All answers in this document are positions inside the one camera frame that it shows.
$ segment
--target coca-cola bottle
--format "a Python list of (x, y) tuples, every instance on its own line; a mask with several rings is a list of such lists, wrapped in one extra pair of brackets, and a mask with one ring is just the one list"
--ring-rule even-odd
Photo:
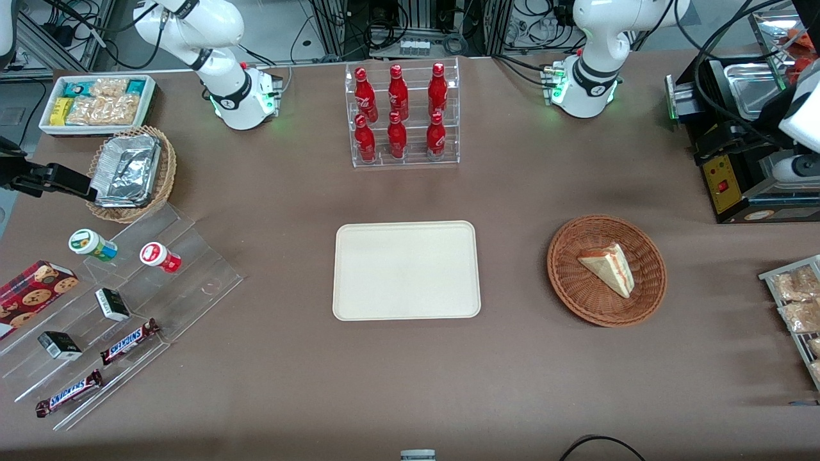
[(444, 156), (444, 137), (447, 132), (441, 125), (441, 119), (441, 112), (433, 112), (430, 126), (427, 127), (427, 158), (433, 162), (441, 160)]
[(390, 110), (398, 111), (402, 120), (410, 117), (410, 100), (408, 84), (402, 77), (402, 67), (398, 64), (390, 66), (390, 87), (387, 89), (390, 97)]
[(390, 141), (390, 155), (401, 160), (408, 147), (408, 131), (404, 128), (399, 111), (390, 113), (390, 126), (387, 127), (387, 138)]
[(436, 111), (444, 113), (447, 110), (447, 80), (444, 79), (444, 64), (441, 62), (433, 64), (433, 78), (427, 87), (427, 97), (430, 99), (430, 116)]
[(356, 76), (356, 105), (359, 112), (367, 117), (368, 122), (376, 123), (379, 120), (379, 111), (376, 109), (376, 92), (367, 81), (367, 72), (363, 67), (358, 67), (353, 74)]
[(373, 163), (376, 161), (376, 137), (373, 135), (373, 130), (367, 126), (367, 119), (363, 114), (356, 114), (354, 121), (356, 130), (353, 132), (353, 137), (356, 138), (359, 156), (362, 162)]

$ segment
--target table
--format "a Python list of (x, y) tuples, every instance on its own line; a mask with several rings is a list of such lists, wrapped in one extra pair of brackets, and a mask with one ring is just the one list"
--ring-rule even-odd
[[(69, 432), (0, 392), (0, 459), (557, 459), (590, 433), (655, 460), (817, 458), (820, 410), (786, 405), (811, 381), (756, 275), (818, 253), (818, 224), (713, 223), (663, 98), (692, 56), (636, 53), (592, 120), (462, 59), (462, 163), (411, 171), (352, 168), (343, 65), (299, 67), (281, 116), (247, 132), (214, 116), (194, 73), (155, 74), (153, 124), (179, 156), (171, 201), (247, 279)], [(44, 136), (35, 159), (83, 171), (99, 142)], [(552, 234), (600, 212), (666, 260), (667, 297), (639, 326), (583, 322), (545, 275)], [(340, 226), (458, 219), (476, 228), (477, 317), (334, 318)], [(80, 264), (66, 239), (82, 226), (120, 228), (80, 200), (21, 196), (0, 280), (38, 258)], [(605, 443), (571, 459), (631, 459)]]

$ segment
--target round wicker basket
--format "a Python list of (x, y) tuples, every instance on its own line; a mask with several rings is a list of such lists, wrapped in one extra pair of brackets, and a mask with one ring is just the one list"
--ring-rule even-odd
[[(578, 261), (585, 249), (621, 245), (635, 289), (624, 299)], [(648, 235), (617, 217), (589, 215), (568, 222), (553, 237), (547, 272), (558, 297), (578, 317), (601, 326), (631, 326), (652, 315), (667, 288), (666, 267)]]
[[(121, 224), (130, 224), (148, 211), (161, 206), (168, 200), (168, 196), (171, 195), (171, 189), (174, 187), (174, 174), (176, 173), (176, 153), (174, 152), (174, 146), (171, 145), (171, 142), (168, 141), (168, 138), (160, 130), (152, 126), (130, 128), (121, 133), (117, 133), (114, 137), (136, 135), (156, 136), (162, 141), (162, 151), (160, 152), (160, 162), (157, 167), (157, 178), (154, 181), (151, 203), (142, 208), (102, 208), (91, 202), (86, 203), (94, 216), (98, 218), (107, 221), (116, 221)], [(103, 147), (101, 145), (100, 148), (97, 149), (97, 154), (94, 155), (94, 159), (91, 161), (89, 177), (93, 177), (94, 172), (97, 170), (97, 162), (99, 161), (102, 150)]]

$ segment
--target clear acrylic shelf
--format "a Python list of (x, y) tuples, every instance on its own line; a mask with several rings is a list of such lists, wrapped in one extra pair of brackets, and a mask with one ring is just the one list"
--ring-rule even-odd
[[(31, 407), (32, 418), (40, 400), (100, 369), (105, 386), (88, 391), (44, 419), (54, 430), (73, 427), (242, 281), (234, 268), (208, 246), (194, 223), (170, 204), (141, 217), (111, 240), (119, 247), (116, 258), (110, 262), (85, 259), (76, 270), (82, 283), (69, 292), (75, 297), (61, 307), (50, 306), (15, 331), (0, 352), (2, 379), (16, 402)], [(139, 250), (149, 241), (159, 241), (179, 254), (183, 261), (180, 270), (168, 274), (142, 264)], [(114, 322), (103, 316), (94, 295), (103, 286), (120, 291), (131, 312), (129, 320)], [(151, 317), (161, 327), (160, 332), (103, 367), (99, 353)], [(43, 331), (68, 333), (83, 354), (73, 362), (51, 358), (37, 341)]]
[[(430, 125), (430, 114), (427, 110), (427, 86), (433, 73), (433, 64), (444, 63), (444, 78), (447, 80), (447, 110), (444, 112), (443, 125), (447, 131), (444, 139), (444, 156), (441, 160), (431, 161), (427, 157), (427, 127)], [(390, 114), (390, 100), (387, 96), (387, 89), (390, 86), (390, 69), (384, 63), (359, 63), (348, 64), (345, 68), (344, 96), (347, 103), (348, 131), (350, 132), (350, 152), (353, 159), (353, 166), (359, 167), (434, 167), (437, 165), (453, 165), (461, 160), (461, 117), (460, 117), (460, 95), (461, 82), (458, 75), (458, 59), (440, 60), (408, 60), (401, 61), (402, 75), (408, 84), (408, 95), (410, 98), (410, 117), (404, 121), (404, 127), (408, 132), (408, 151), (404, 159), (397, 160), (390, 155), (390, 144), (387, 139), (387, 127), (390, 124), (388, 115)], [(373, 134), (376, 136), (376, 161), (365, 163), (358, 154), (356, 139), (353, 132), (356, 126), (353, 118), (358, 114), (356, 105), (356, 80), (353, 78), (353, 71), (357, 67), (364, 67), (367, 70), (367, 79), (376, 91), (376, 108), (379, 111), (379, 119), (376, 123), (370, 124)]]

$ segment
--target white container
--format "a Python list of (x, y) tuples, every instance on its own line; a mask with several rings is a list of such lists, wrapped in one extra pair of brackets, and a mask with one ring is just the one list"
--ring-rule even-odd
[(348, 224), (336, 232), (339, 320), (474, 317), (476, 230), (467, 221)]
[[(134, 116), (134, 122), (131, 125), (95, 125), (95, 126), (55, 126), (48, 123), (51, 117), (54, 103), (57, 98), (61, 98), (63, 91), (67, 84), (87, 82), (96, 80), (98, 78), (113, 78), (113, 79), (128, 79), (128, 80), (145, 80), (143, 92), (139, 96), (139, 105), (137, 106), (137, 114)], [(104, 75), (72, 75), (60, 77), (54, 82), (51, 96), (48, 97), (48, 102), (43, 110), (43, 116), (40, 117), (39, 127), (43, 133), (51, 136), (103, 136), (119, 133), (120, 131), (128, 130), (142, 126), (148, 117), (148, 109), (151, 106), (153, 92), (157, 84), (150, 76), (145, 74), (104, 74)]]
[(74, 253), (90, 255), (100, 261), (111, 261), (116, 257), (117, 247), (114, 242), (105, 240), (100, 234), (90, 229), (80, 229), (68, 239), (68, 248)]

